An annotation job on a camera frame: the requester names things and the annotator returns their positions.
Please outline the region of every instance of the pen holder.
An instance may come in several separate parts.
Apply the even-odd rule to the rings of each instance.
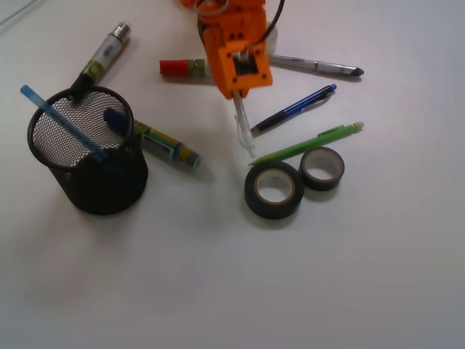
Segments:
[[[70,89],[47,100],[77,129],[101,147],[108,157],[101,162],[51,116],[38,109],[29,124],[32,154],[61,185],[71,202],[92,214],[114,214],[131,206],[142,195],[148,170],[133,133],[134,117],[128,103],[104,87],[90,87],[79,103]],[[129,128],[114,132],[103,118],[105,110],[128,116]]]

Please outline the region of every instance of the green mechanical pencil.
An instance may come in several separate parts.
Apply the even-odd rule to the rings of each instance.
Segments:
[[[257,159],[255,162],[251,163],[250,165],[255,166],[268,161],[282,161],[285,159],[289,159],[292,156],[305,153],[306,151],[309,151],[312,148],[321,147],[325,144],[334,142],[335,140],[340,140],[341,138],[345,138],[354,133],[357,133],[361,131],[362,127],[364,126],[365,125],[363,122],[356,122],[353,125],[341,125],[334,129],[329,129],[326,132],[320,133],[316,138],[313,138],[312,140],[295,144],[289,148],[263,156],[260,159]]]

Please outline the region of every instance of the red cap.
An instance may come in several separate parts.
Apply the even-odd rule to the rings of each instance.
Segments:
[[[161,60],[160,74],[165,76],[189,76],[187,60]]]

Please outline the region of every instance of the black tape roll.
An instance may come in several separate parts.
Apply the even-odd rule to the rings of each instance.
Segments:
[[[321,180],[313,177],[309,169],[324,169],[332,178]],[[319,147],[307,151],[300,161],[299,172],[305,185],[313,190],[328,191],[339,185],[345,171],[342,157],[330,148]]]
[[[271,202],[260,195],[260,181],[270,177],[277,177],[291,184],[291,193],[286,199]],[[304,189],[302,177],[291,165],[271,161],[253,167],[248,173],[245,186],[246,203],[260,217],[268,220],[282,220],[297,210],[304,197]]]

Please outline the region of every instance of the blue ballpoint pen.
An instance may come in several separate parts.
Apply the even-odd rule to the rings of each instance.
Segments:
[[[323,87],[320,91],[316,91],[314,94],[305,97],[303,100],[283,109],[282,111],[277,112],[275,115],[269,117],[268,119],[262,121],[261,123],[257,124],[255,127],[252,127],[252,134],[254,136],[260,135],[261,132],[269,129],[270,127],[279,124],[280,122],[291,118],[293,115],[301,112],[306,107],[311,106],[317,102],[321,102],[328,96],[330,96],[335,90],[337,86],[335,84],[328,85],[327,87]]]

